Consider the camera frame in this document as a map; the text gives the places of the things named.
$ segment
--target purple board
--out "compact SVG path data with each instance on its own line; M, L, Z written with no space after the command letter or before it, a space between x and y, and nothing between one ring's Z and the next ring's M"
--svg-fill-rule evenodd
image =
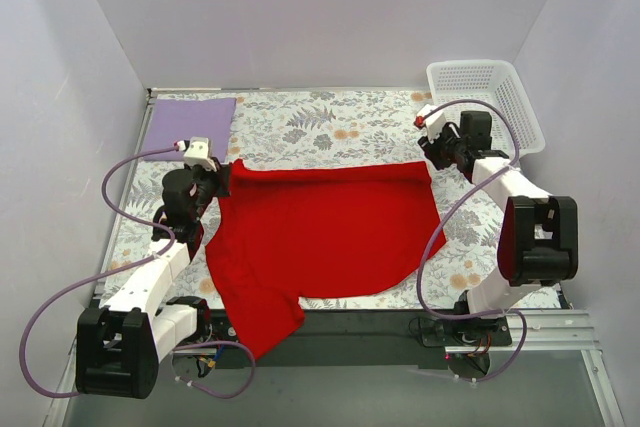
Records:
M231 135L231 119L236 99L158 100L153 107L142 150L170 147L178 140L207 137L213 142L213 155L224 162ZM145 157L145 160L182 160L181 152Z

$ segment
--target red cloth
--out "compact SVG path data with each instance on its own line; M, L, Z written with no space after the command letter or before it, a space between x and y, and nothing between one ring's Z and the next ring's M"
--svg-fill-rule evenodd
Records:
M238 338L262 356L304 321L298 297L350 297L411 274L440 218L424 162L251 171L231 196L207 264ZM433 253L445 243L440 235Z

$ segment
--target white laundry basket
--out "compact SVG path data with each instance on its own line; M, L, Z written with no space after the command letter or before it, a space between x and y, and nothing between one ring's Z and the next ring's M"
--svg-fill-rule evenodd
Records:
M520 155L540 152L545 142L516 69L503 60L456 60L435 62L427 67L427 78L435 105L450 100L484 100L507 118L520 144ZM488 110L477 104L459 104L445 109L445 117L458 123L463 110ZM493 115L492 147L513 152L509 132Z

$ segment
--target floral tablecloth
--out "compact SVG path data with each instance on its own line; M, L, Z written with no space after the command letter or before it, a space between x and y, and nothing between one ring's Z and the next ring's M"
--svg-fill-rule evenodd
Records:
M338 91L165 94L159 98L205 100L234 96L237 109L231 125L227 160L242 158L251 169L337 168L424 160L413 127L415 113L430 102L427 92ZM161 205L161 180L180 168L177 162L140 162L126 207L127 212L150 219ZM433 193L442 216L471 188L455 168L430 169ZM217 201L203 218L205 242L220 224ZM430 305L451 308L463 290L473 287L496 265L496 244L502 212L484 192L472 197L445 227L447 244L427 264L423 279ZM149 229L123 220L110 268L146 255ZM105 297L115 293L131 275L123 272L107 278ZM204 249L174 283L169 296L197 295L212 308L222 308L211 281ZM416 308L416 274L377 295L343 299L300 299L307 309ZM559 308L557 292L543 288L523 299L519 306Z

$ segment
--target wall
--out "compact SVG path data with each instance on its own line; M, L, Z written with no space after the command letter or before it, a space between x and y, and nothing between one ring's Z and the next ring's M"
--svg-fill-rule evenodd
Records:
M147 87L418 86L513 61L546 0L99 0Z
M639 32L640 0L549 0L516 59L547 140L524 168L578 202L580 268L565 289L592 316L627 425L640 425Z
M97 271L113 220L101 177L133 151L145 92L96 0L2 0L0 17L0 424L38 426L50 401L22 379L20 335L45 299ZM49 389L86 296L34 329L30 364Z

